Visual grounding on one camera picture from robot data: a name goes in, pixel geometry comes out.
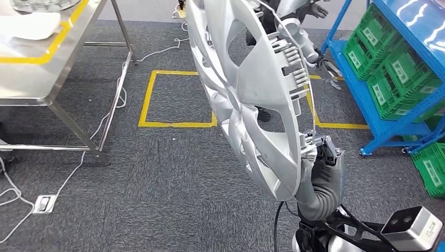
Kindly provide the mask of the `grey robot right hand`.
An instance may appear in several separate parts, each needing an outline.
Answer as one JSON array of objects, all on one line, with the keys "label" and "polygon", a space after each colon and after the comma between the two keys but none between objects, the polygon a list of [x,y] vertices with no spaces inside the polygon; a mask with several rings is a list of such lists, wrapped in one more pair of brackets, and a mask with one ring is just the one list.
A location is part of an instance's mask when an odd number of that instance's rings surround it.
[{"label": "grey robot right hand", "polygon": [[317,136],[314,143],[315,158],[301,159],[302,178],[295,198],[301,218],[321,221],[342,203],[345,153],[334,146],[329,135]]}]

